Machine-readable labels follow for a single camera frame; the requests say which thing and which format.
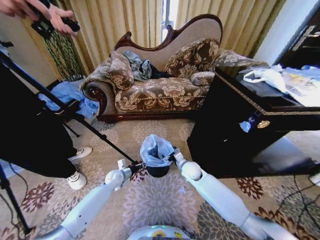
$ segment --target black pants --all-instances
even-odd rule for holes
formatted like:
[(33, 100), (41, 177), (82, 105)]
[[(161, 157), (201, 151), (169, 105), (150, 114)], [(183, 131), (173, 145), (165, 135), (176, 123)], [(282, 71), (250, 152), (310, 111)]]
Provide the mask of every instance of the black pants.
[(77, 150), (61, 120), (1, 63), (0, 84), (0, 158), (46, 177), (70, 177), (76, 168), (68, 158)]

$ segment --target patterned carpet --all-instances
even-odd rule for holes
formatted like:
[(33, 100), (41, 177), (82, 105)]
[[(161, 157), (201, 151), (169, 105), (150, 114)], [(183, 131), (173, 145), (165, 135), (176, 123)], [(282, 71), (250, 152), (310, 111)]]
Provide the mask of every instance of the patterned carpet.
[[(105, 124), (94, 118), (91, 124), (133, 159), (141, 160), (140, 146), (151, 133), (180, 147), (183, 155), (191, 159), (186, 143), (193, 127), (190, 120), (139, 120)], [(35, 226), (35, 230), (26, 239), (33, 239), (56, 228), (91, 189), (104, 181), (106, 173), (117, 168), (117, 160), (122, 158), (118, 152), (80, 124), (71, 121), (69, 125), (81, 134), (79, 138), (71, 134), (75, 147), (93, 147), (92, 154), (76, 163), (79, 170), (86, 175), (87, 185), (75, 191), (69, 188), (65, 179), (43, 177), (24, 170), (21, 175), (27, 180), (29, 189), (23, 201), (25, 185), (18, 176), (11, 177), (9, 180), (14, 194), (19, 203), (23, 201), (22, 212), (28, 224)], [(319, 132), (292, 132), (289, 138), (310, 156), (320, 160), (319, 146), (316, 144), (319, 143)], [(300, 189), (311, 184), (305, 175), (297, 176), (296, 181)], [(277, 212), (280, 202), (297, 190), (293, 176), (230, 178), (222, 179), (222, 182), (239, 195), (256, 215), (273, 218), (273, 221), (299, 239), (320, 239), (320, 230), (306, 211), (299, 221), (303, 210), (300, 194), (287, 198)], [(303, 192), (303, 198), (310, 203), (308, 210), (320, 225), (320, 200), (312, 202), (318, 194), (320, 188), (314, 186)], [(10, 224), (11, 214), (2, 200), (0, 209), (0, 239), (18, 239), (17, 230)], [(135, 229), (153, 224), (179, 227), (193, 239), (247, 239), (235, 225), (223, 220), (184, 181), (173, 165), (169, 173), (162, 178), (153, 178), (145, 170), (133, 176), (121, 190), (112, 194), (100, 214), (77, 239), (123, 240)]]

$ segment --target blue plastic bag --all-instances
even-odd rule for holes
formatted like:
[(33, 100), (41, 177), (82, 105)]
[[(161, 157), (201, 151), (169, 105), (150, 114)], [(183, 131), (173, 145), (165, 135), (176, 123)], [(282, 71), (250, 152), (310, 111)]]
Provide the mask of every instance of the blue plastic bag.
[(147, 167), (165, 167), (171, 164), (168, 156), (174, 151), (169, 141), (151, 134), (144, 139), (140, 148), (140, 156)]

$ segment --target human hand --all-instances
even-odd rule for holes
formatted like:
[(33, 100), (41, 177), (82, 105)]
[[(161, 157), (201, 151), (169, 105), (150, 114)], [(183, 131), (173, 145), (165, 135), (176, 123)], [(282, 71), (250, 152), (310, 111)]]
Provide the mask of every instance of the human hand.
[(62, 35), (71, 35), (72, 37), (76, 37), (77, 33), (72, 31), (72, 29), (67, 25), (64, 24), (61, 18), (67, 17), (72, 20), (75, 18), (75, 14), (71, 10), (63, 10), (61, 8), (56, 7), (55, 5), (50, 5), (49, 12), (52, 16), (51, 24), (58, 31), (58, 33)]
[(38, 21), (39, 16), (31, 10), (27, 3), (38, 9), (46, 19), (51, 20), (49, 9), (39, 0), (0, 0), (0, 12), (10, 17), (17, 15), (22, 19), (27, 15), (33, 21)]

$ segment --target white plastic bag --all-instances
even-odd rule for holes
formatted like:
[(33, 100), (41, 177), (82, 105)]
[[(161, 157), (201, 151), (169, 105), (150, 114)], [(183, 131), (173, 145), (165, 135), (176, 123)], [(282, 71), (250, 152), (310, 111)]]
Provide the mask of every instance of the white plastic bag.
[[(252, 74), (256, 79), (248, 78), (248, 76)], [(252, 84), (265, 81), (267, 84), (278, 89), (282, 93), (284, 94), (288, 93), (284, 78), (281, 76), (279, 72), (273, 69), (259, 69), (259, 70), (250, 71), (243, 76), (243, 80)]]
[(140, 156), (147, 167), (165, 167), (171, 164), (168, 156), (174, 151), (169, 141), (151, 134), (144, 139), (140, 148)]

